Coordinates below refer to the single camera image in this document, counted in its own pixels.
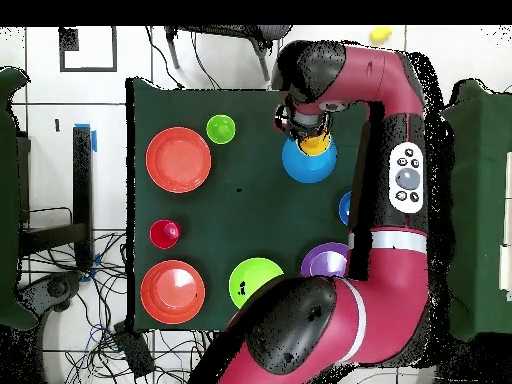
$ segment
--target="white floor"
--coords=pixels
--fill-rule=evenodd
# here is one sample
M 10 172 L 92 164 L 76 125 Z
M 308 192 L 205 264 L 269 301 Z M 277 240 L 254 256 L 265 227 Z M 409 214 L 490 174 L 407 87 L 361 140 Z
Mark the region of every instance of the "white floor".
M 294 26 L 284 44 L 297 39 L 353 40 L 369 44 L 373 25 L 361 26 Z M 510 27 L 499 26 L 394 26 L 393 34 L 383 46 L 419 51 L 426 54 L 434 68 L 445 103 L 453 84 L 463 78 L 476 77 L 495 91 L 503 91 L 512 84 L 512 43 Z M 81 28 L 80 50 L 66 52 L 66 63 L 74 66 L 108 66 L 109 28 Z M 176 50 L 180 69 L 175 70 L 170 59 L 163 27 L 153 29 L 154 44 L 168 61 L 169 71 L 187 88 L 211 88 L 210 82 L 197 64 L 190 34 L 180 32 Z M 201 61 L 222 88 L 268 88 L 263 79 L 259 61 L 246 40 L 201 35 L 197 36 L 197 50 Z M 267 57 L 271 72 L 276 50 Z M 16 93 L 13 111 L 21 130 L 32 140 L 30 162 L 31 209 L 56 206 L 72 207 L 72 140 L 71 128 L 77 123 L 89 123 L 97 131 L 97 152 L 93 153 L 94 236 L 108 233 L 122 234 L 126 228 L 126 122 L 125 88 L 127 77 L 143 77 L 163 88 L 174 88 L 175 83 L 166 73 L 160 53 L 152 49 L 144 27 L 117 27 L 117 72 L 64 72 L 59 70 L 57 28 L 0 28 L 0 67 L 24 69 L 30 83 Z M 55 120 L 60 129 L 56 131 Z M 67 223 L 65 211 L 32 215 L 32 226 Z M 106 239 L 96 242 L 96 252 L 104 248 Z M 108 262 L 122 266 L 119 249 L 109 253 Z M 24 269 L 28 270 L 25 261 Z M 31 262 L 30 273 L 24 282 L 41 276 L 48 265 Z M 106 279 L 99 273 L 99 279 Z M 119 292 L 126 290 L 125 280 L 115 283 Z M 88 305 L 89 316 L 98 322 L 97 293 L 90 283 L 82 283 L 80 295 Z M 109 295 L 113 322 L 125 318 L 126 295 Z M 72 306 L 63 314 L 52 313 L 44 339 L 44 357 L 50 384 L 63 384 L 71 365 L 65 358 L 70 352 L 75 359 L 83 355 L 90 337 L 90 326 L 85 319 L 84 306 L 73 299 Z M 166 343 L 176 345 L 191 340 L 189 332 L 165 332 Z M 164 369 L 190 368 L 197 362 L 197 354 L 190 355 L 192 344 L 185 343 L 181 353 L 168 351 L 159 332 L 148 334 L 149 346 Z M 431 384 L 433 370 L 364 369 L 356 370 L 340 384 Z M 161 373 L 148 380 L 155 384 Z M 126 377 L 123 384 L 134 384 Z M 101 380 L 98 384 L 113 384 Z M 158 384 L 176 384 L 165 374 Z

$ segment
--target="red plate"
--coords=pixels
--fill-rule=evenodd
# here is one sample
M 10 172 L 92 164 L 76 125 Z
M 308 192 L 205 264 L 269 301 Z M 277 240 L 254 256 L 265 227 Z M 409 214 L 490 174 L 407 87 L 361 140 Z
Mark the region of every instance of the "red plate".
M 146 168 L 157 186 L 186 193 L 199 187 L 210 173 L 210 149 L 195 131 L 168 128 L 149 143 Z
M 194 318 L 203 306 L 204 283 L 199 273 L 181 261 L 164 261 L 151 268 L 142 280 L 144 309 L 164 324 L 181 324 Z

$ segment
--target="green bowl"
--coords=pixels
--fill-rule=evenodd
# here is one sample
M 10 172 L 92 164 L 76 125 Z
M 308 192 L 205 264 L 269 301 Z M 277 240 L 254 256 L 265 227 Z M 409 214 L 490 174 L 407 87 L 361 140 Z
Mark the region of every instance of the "green bowl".
M 241 308 L 256 290 L 282 274 L 283 270 L 270 259 L 246 259 L 233 270 L 229 277 L 231 300 L 238 308 Z
M 212 116 L 206 124 L 206 133 L 214 143 L 229 143 L 235 136 L 235 122 L 227 115 Z

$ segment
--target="blue bowl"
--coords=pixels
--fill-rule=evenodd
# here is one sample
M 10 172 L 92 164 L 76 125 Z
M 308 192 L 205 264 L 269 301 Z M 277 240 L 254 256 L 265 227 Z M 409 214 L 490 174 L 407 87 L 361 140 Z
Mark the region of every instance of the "blue bowl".
M 297 142 L 288 138 L 283 146 L 282 160 L 284 169 L 294 180 L 313 184 L 326 179 L 334 170 L 338 157 L 336 144 L 331 139 L 327 150 L 318 156 L 307 156 Z
M 340 219 L 343 221 L 345 225 L 348 225 L 348 218 L 350 213 L 350 197 L 352 195 L 351 191 L 348 191 L 343 195 L 340 200 L 340 206 L 338 213 L 340 215 Z

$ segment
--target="purple bowl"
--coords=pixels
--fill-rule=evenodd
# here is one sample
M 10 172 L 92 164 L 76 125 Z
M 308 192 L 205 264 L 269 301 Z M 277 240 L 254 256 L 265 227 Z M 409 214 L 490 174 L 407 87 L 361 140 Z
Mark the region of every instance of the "purple bowl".
M 311 250 L 300 267 L 304 277 L 325 275 L 343 277 L 347 266 L 348 246 L 343 243 L 324 243 Z

